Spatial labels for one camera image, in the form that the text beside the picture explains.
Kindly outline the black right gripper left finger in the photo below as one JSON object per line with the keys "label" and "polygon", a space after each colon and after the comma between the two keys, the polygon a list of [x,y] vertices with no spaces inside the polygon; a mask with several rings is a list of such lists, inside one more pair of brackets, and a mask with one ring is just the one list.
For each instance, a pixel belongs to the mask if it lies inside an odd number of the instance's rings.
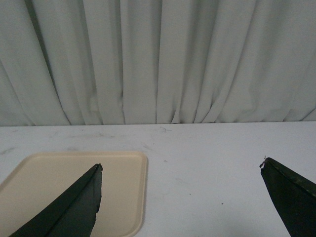
{"label": "black right gripper left finger", "polygon": [[89,237],[102,198],[101,164],[95,164],[12,237]]}

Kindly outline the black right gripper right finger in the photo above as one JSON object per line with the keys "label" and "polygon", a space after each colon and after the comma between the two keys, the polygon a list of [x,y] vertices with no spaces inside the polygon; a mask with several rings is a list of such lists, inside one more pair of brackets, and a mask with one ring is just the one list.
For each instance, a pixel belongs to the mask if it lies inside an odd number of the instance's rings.
{"label": "black right gripper right finger", "polygon": [[316,184],[272,158],[266,158],[260,168],[270,198],[290,236],[314,237]]}

